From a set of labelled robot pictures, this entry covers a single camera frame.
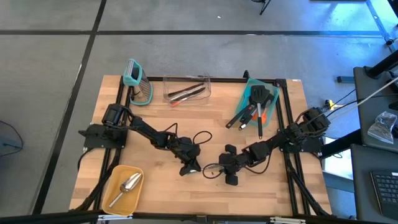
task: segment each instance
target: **kitchen utensil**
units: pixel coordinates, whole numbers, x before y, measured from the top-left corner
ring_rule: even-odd
[[[168,97],[172,97],[172,96],[177,95],[177,94],[179,94],[179,93],[183,93],[183,92],[185,92],[185,91],[192,90],[192,89],[197,88],[197,87],[199,87],[199,86],[203,86],[204,84],[205,84],[205,83],[199,83],[199,84],[190,86],[190,87],[188,87],[188,88],[185,88],[185,89],[182,89],[182,90],[179,90],[179,91],[175,91],[175,92],[172,92],[172,93],[168,93],[167,96],[168,96]]]
[[[187,90],[187,91],[183,91],[181,93],[177,93],[176,95],[172,96],[169,100],[170,101],[177,101],[178,99],[185,98],[187,95],[189,95],[189,94],[191,94],[191,93],[193,93],[193,92],[195,92],[197,90],[204,91],[204,89],[205,89],[205,87],[203,85],[202,86],[197,86],[195,88],[192,88],[191,90]]]
[[[228,122],[228,124],[226,124],[226,128],[230,128],[232,127],[232,125],[247,111],[247,110],[251,110],[252,105],[247,105],[245,108],[243,108],[243,110],[241,110],[238,114],[235,115],[235,117],[233,117],[231,119],[231,121]]]
[[[257,104],[259,139],[262,139],[261,105],[267,100],[268,95],[269,90],[263,85],[254,85],[251,87],[250,98]]]
[[[140,173],[135,173],[130,178],[128,178],[126,181],[123,182],[123,184],[120,185],[120,194],[109,204],[109,207],[112,208],[113,205],[122,197],[124,193],[127,193],[131,191],[139,182],[141,179]]]
[[[252,109],[250,111],[250,115],[245,117],[245,119],[243,120],[242,124],[238,128],[239,130],[242,130],[242,129],[244,129],[246,127],[246,125],[251,120],[251,118],[254,116],[254,114],[256,114],[256,109],[257,109],[257,106],[253,106],[252,107]]]

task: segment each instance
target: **wooden table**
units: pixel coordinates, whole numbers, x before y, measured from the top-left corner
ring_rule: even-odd
[[[115,102],[119,79],[120,76],[104,76],[93,116],[94,123],[101,123],[107,106]],[[141,107],[132,105],[132,112],[141,116],[157,130],[163,130],[177,122],[180,137],[192,138],[199,131],[210,131],[213,139],[200,146],[201,153],[197,158],[202,167],[218,162],[218,156],[224,152],[226,144],[235,145],[239,152],[245,146],[259,141],[255,126],[248,126],[242,131],[238,131],[236,124],[234,128],[225,128],[226,123],[234,116],[245,83],[212,83],[212,93],[207,105],[175,108],[171,108],[164,100],[162,82],[152,82],[152,84],[154,97],[150,105]],[[287,80],[287,84],[293,117],[296,118],[307,109],[303,86],[300,80]],[[288,122],[283,99],[281,91],[280,100],[286,125]],[[268,127],[264,128],[264,140],[276,133],[278,128],[276,110],[271,119]],[[330,213],[319,160],[309,153],[300,155],[306,186],[322,208]],[[103,149],[95,149],[82,160],[70,208],[79,206],[97,184],[103,156]],[[180,161],[174,158],[171,152],[155,149],[148,139],[134,131],[128,134],[120,164],[140,167],[144,171],[145,181],[136,212],[292,215],[283,154],[278,150],[273,150],[271,163],[265,174],[256,175],[245,169],[239,171],[238,186],[225,184],[224,175],[212,180],[205,179],[200,173],[179,176],[178,172],[182,166]],[[265,165],[264,162],[254,170],[262,170]],[[295,193],[298,210],[303,213],[297,186]]]

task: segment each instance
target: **spatula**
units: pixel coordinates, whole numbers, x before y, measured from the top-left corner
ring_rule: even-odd
[[[257,123],[259,128],[259,139],[262,139],[262,121],[261,121],[261,105],[267,100],[269,90],[263,85],[254,85],[251,87],[250,98],[252,102],[257,104]]]

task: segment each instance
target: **chair leg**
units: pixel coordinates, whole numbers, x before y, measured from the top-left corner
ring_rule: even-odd
[[[268,2],[267,2],[267,4],[266,4],[266,1],[267,1],[267,0],[264,0],[264,2],[263,2],[262,9],[261,9],[261,12],[260,12],[260,16],[261,16],[262,13],[266,10],[268,4],[271,2],[271,0],[268,0]]]

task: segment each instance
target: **gray floor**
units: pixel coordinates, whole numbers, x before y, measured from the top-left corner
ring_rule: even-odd
[[[99,0],[2,0],[0,29],[91,30],[99,5]],[[258,16],[260,8],[248,0],[108,0],[99,29],[377,30],[364,2],[272,1]],[[22,152],[0,157],[0,217],[30,212],[87,40],[86,35],[0,35],[0,119],[25,140]],[[354,88],[337,84],[337,76],[350,76],[353,67],[374,65],[388,54],[381,36],[97,36],[44,212],[68,209],[83,145],[77,131],[91,121],[102,76],[122,74],[128,58],[148,76],[241,77],[249,70],[255,78],[299,78],[308,106],[320,106]],[[327,135],[340,137],[358,128],[352,111],[333,121]]]
[[[329,201],[334,205],[331,208],[333,214],[338,215],[340,218],[349,218],[356,215],[354,193],[330,187],[327,188],[327,191]]]

